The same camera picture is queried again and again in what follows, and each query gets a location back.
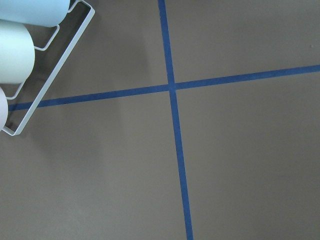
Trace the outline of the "light blue cup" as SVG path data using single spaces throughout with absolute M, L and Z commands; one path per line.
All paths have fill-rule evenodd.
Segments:
M 22 24 L 54 27 L 66 17 L 69 0 L 2 0 L 0 18 Z

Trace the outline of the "pink cup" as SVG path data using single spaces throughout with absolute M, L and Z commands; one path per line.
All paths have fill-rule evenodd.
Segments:
M 0 130 L 2 131 L 8 119 L 8 100 L 5 92 L 0 88 Z

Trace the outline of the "mint green cup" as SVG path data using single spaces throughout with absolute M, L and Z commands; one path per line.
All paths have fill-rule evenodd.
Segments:
M 35 64 L 35 48 L 29 31 L 22 23 L 0 21 L 0 82 L 21 84 Z

